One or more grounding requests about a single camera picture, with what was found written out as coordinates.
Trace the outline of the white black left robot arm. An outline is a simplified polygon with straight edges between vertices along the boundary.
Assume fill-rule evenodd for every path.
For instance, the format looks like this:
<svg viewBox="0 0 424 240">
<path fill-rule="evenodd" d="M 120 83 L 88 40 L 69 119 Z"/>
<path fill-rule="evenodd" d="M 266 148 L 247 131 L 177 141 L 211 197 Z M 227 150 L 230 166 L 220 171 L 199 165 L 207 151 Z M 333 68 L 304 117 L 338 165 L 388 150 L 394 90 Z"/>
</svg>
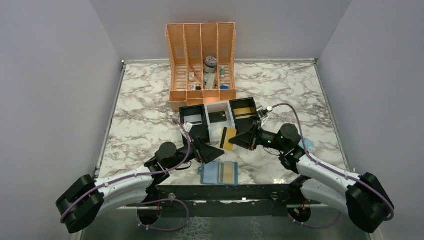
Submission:
<svg viewBox="0 0 424 240">
<path fill-rule="evenodd" d="M 168 141 L 160 145 L 153 158 L 128 173 L 98 179 L 83 175 L 55 203 L 61 215 L 60 223 L 74 234 L 109 210 L 161 203 L 164 199 L 157 186 L 170 177 L 171 171 L 191 160 L 208 164 L 224 154 L 224 150 L 208 145 L 199 137 L 181 148 Z"/>
</svg>

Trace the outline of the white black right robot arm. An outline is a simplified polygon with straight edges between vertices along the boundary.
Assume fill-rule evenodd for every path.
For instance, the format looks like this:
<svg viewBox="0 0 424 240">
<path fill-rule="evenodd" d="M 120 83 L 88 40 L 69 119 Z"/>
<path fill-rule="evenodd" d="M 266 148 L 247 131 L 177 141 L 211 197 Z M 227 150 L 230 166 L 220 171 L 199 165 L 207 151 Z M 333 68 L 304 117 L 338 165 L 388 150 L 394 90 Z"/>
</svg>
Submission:
<svg viewBox="0 0 424 240">
<path fill-rule="evenodd" d="M 349 216 L 362 231 L 374 233 L 385 221 L 394 217 L 394 204 L 378 178 L 372 173 L 363 175 L 337 168 L 309 153 L 295 125 L 286 123 L 278 133 L 253 124 L 246 132 L 238 133 L 229 143 L 253 151 L 257 146 L 280 152 L 283 167 L 307 180 L 288 190 L 289 199 L 300 204 L 317 201 Z"/>
</svg>

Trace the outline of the blue leather card holder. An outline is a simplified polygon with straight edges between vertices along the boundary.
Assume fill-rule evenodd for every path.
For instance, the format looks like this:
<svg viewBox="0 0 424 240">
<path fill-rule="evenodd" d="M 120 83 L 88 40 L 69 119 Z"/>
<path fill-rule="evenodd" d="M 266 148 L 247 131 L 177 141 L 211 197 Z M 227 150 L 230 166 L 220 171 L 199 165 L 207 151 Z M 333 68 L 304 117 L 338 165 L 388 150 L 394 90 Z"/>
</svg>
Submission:
<svg viewBox="0 0 424 240">
<path fill-rule="evenodd" d="M 236 184 L 218 183 L 220 163 L 235 163 Z M 200 174 L 200 183 L 202 185 L 219 185 L 219 186 L 237 186 L 238 185 L 238 163 L 232 161 L 212 161 L 208 164 L 202 164 L 198 168 Z"/>
</svg>

